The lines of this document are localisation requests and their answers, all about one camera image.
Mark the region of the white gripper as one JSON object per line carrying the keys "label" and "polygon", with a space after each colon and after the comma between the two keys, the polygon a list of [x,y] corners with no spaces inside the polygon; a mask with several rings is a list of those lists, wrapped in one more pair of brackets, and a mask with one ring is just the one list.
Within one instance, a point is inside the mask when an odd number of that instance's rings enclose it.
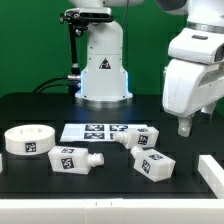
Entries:
{"label": "white gripper", "polygon": [[164,110],[178,118],[178,134],[188,137],[192,128],[189,116],[201,109],[201,119],[210,122],[215,101],[224,97],[224,64],[204,65],[172,59],[163,89]]}

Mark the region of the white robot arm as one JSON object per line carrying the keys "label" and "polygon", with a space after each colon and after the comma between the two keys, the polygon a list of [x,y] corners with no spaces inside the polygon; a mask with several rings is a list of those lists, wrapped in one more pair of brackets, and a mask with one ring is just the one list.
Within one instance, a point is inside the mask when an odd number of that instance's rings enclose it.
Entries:
{"label": "white robot arm", "polygon": [[[123,31],[111,8],[144,0],[69,0],[67,13],[89,28],[87,65],[81,73],[80,99],[94,103],[130,98],[122,66]],[[187,137],[195,112],[212,114],[224,97],[224,0],[155,0],[161,10],[188,16],[187,25],[169,44],[172,60],[164,69],[162,105],[178,117],[178,134]]]}

